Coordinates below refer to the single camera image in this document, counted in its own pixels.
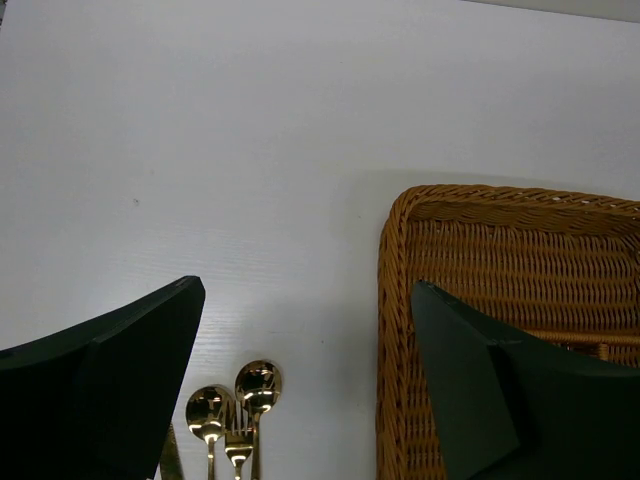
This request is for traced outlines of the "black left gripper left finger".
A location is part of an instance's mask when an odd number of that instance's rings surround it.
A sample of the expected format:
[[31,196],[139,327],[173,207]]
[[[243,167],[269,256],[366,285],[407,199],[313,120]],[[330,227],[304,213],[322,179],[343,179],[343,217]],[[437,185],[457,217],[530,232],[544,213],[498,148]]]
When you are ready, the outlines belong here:
[[153,478],[204,302],[185,276],[3,350],[2,478]]

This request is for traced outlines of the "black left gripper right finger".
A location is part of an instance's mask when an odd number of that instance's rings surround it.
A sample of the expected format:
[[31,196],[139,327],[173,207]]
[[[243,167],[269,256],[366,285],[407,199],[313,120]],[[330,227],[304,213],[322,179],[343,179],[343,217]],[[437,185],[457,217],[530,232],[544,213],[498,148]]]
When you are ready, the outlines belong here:
[[429,282],[416,341],[451,479],[635,479],[639,372],[562,349]]

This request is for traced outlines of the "gold knife green handle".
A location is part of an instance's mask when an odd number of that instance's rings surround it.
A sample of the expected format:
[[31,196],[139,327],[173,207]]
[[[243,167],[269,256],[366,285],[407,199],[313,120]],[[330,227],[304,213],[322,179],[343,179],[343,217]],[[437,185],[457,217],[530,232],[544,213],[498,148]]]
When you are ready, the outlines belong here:
[[162,480],[184,480],[173,424],[169,425],[164,441],[159,460],[159,471]]

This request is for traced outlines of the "brown wicker cutlery tray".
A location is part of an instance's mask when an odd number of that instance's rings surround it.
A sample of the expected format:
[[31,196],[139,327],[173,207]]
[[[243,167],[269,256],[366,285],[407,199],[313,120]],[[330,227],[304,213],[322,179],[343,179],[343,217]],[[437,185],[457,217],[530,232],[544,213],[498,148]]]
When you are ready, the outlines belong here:
[[410,188],[395,200],[379,248],[380,479],[451,479],[411,313],[422,281],[552,345],[639,372],[637,202],[485,185]]

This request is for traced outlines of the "gold fork green handle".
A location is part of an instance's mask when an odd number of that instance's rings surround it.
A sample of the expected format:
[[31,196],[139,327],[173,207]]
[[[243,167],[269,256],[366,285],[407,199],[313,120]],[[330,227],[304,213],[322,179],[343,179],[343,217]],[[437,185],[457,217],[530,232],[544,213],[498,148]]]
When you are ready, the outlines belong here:
[[241,480],[243,467],[253,452],[253,430],[250,416],[235,400],[229,404],[224,451],[234,470],[234,479]]

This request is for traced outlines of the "gold spoon green handle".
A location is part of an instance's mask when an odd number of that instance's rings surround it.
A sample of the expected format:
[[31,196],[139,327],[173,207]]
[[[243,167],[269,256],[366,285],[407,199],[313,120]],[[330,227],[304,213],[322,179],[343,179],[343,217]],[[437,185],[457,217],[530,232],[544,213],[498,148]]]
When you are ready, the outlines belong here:
[[196,390],[189,398],[185,418],[189,431],[207,447],[207,479],[216,479],[215,445],[231,427],[232,396],[223,385]]
[[236,376],[235,396],[248,415],[252,436],[251,478],[260,480],[261,469],[261,417],[271,411],[280,398],[282,374],[270,360],[253,360],[244,365]]

